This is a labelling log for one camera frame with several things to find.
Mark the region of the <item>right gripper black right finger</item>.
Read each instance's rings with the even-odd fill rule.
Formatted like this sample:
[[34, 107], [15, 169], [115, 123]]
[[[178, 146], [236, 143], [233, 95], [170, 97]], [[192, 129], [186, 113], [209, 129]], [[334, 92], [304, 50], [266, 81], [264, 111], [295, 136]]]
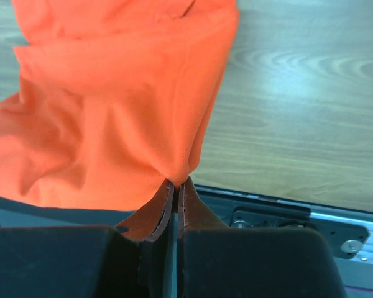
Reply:
[[345, 297], [322, 235], [304, 228], [231, 228], [199, 198], [178, 192], [179, 297]]

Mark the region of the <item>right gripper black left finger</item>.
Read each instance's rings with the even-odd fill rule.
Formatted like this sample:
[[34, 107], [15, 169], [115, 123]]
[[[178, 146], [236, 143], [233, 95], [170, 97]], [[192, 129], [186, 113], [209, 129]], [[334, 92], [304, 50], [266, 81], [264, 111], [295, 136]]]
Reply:
[[0, 297], [170, 297], [174, 194], [115, 226], [0, 228]]

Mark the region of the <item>orange polo shirt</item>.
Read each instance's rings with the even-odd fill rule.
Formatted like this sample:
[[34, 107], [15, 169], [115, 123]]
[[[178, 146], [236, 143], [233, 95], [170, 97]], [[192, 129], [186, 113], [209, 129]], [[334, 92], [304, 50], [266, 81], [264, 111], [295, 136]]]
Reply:
[[235, 1], [14, 1], [26, 46], [0, 102], [0, 197], [136, 210], [198, 166]]

